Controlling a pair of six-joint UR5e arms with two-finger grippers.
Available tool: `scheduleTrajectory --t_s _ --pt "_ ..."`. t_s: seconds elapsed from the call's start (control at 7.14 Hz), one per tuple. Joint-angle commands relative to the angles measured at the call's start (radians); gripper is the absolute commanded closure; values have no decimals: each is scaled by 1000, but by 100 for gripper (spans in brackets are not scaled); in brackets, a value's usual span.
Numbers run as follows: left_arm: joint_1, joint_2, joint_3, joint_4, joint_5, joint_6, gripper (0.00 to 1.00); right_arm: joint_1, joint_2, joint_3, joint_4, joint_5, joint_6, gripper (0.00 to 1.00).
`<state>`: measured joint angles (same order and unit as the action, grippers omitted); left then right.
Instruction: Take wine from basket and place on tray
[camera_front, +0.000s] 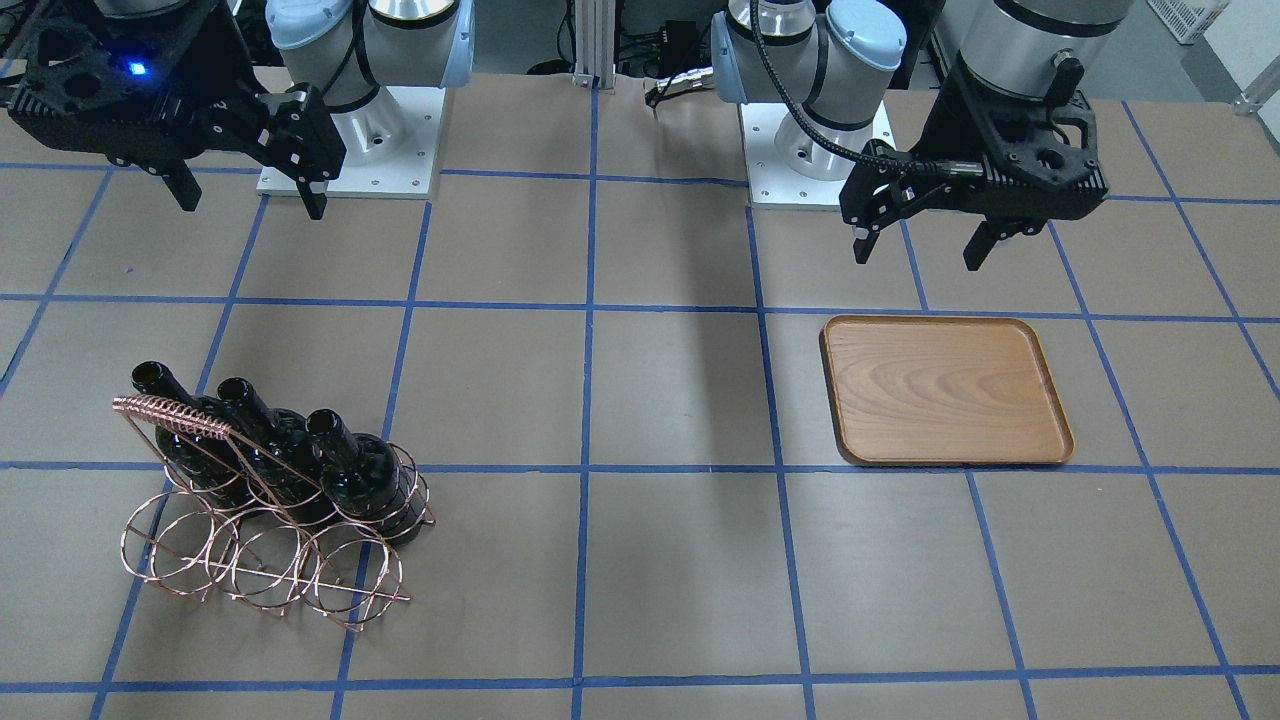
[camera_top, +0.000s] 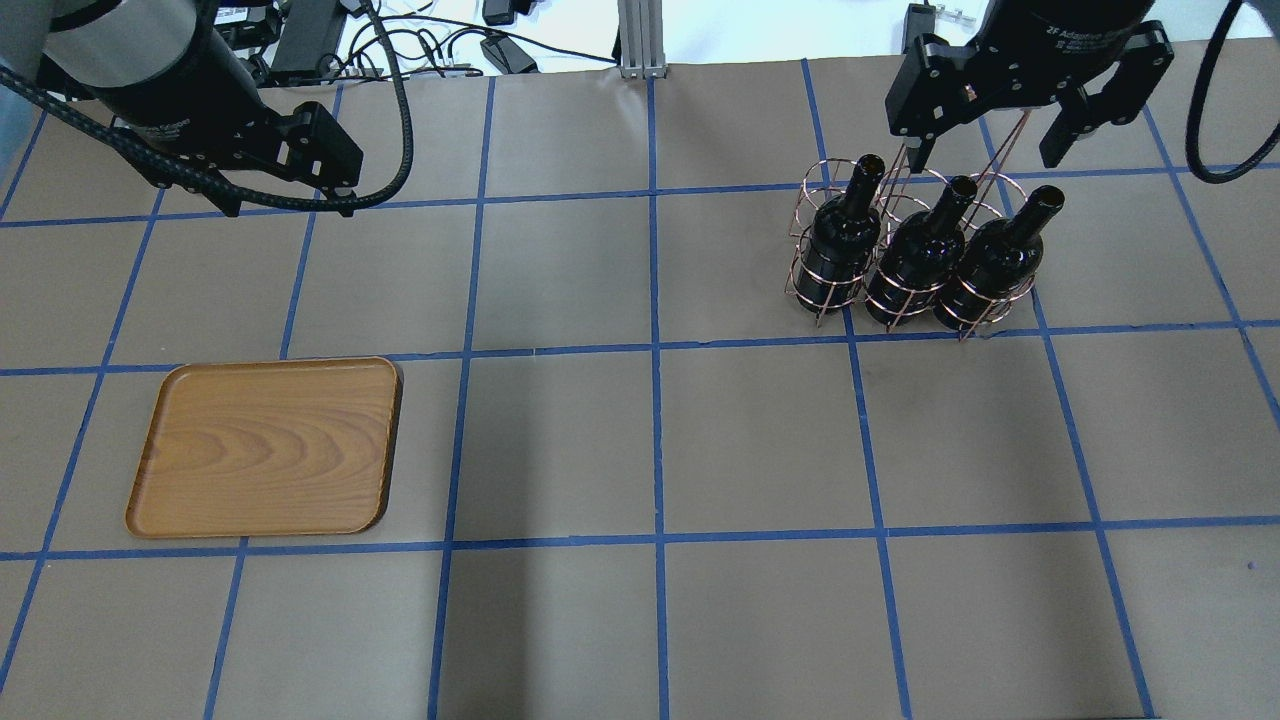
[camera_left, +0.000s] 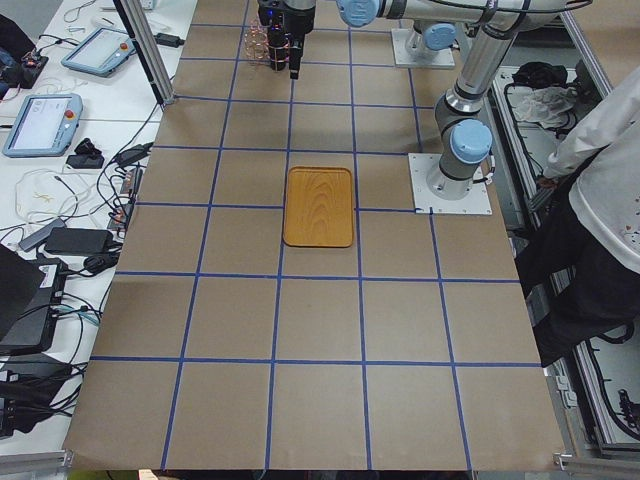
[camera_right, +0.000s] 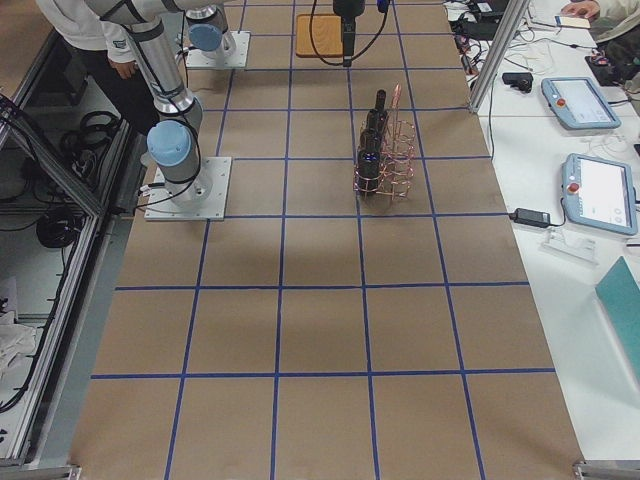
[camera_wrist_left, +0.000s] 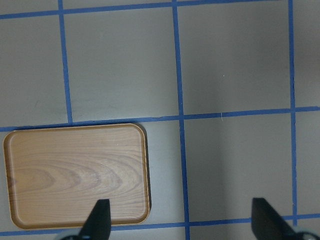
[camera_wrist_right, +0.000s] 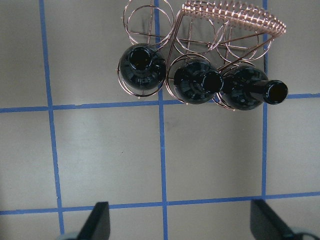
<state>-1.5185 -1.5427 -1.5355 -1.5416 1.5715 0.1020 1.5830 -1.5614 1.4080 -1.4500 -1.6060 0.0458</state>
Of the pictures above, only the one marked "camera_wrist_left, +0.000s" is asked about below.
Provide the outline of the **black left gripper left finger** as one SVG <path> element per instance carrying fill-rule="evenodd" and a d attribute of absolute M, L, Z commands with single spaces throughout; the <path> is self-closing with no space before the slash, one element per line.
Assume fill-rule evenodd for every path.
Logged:
<path fill-rule="evenodd" d="M 109 199 L 99 199 L 81 228 L 80 240 L 108 240 L 111 234 L 111 208 Z"/>

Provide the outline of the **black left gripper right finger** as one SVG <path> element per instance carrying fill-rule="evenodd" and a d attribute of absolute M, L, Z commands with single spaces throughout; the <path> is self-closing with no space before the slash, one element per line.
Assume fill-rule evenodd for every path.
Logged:
<path fill-rule="evenodd" d="M 251 230 L 257 240 L 297 240 L 293 228 L 264 198 L 252 199 Z"/>

